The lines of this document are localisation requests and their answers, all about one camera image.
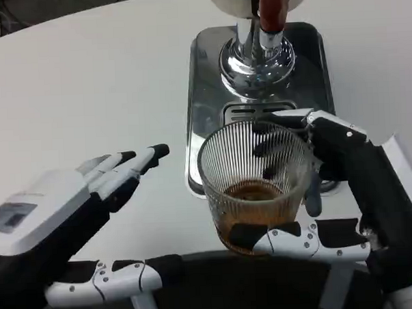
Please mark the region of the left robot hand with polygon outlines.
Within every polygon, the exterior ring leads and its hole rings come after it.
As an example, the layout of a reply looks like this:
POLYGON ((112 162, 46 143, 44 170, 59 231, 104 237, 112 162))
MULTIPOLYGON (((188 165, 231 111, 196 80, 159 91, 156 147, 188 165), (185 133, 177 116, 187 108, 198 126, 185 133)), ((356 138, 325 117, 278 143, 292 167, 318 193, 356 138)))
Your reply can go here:
POLYGON ((0 204, 0 309, 91 306, 180 281, 177 254, 147 260, 73 260, 169 154, 157 144, 51 170, 0 204))

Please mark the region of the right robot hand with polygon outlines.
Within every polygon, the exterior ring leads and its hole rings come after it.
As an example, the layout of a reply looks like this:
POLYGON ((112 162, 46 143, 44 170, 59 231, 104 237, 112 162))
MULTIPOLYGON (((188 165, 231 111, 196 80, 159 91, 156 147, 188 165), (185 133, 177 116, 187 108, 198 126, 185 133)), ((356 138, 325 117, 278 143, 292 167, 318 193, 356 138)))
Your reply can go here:
POLYGON ((312 108, 264 116, 255 133, 274 138, 271 123, 310 143, 319 179, 348 183, 361 218, 317 220, 308 228, 242 222, 233 225, 228 239, 272 256, 362 261, 384 293, 412 296, 412 165, 398 139, 374 145, 359 127, 312 108))

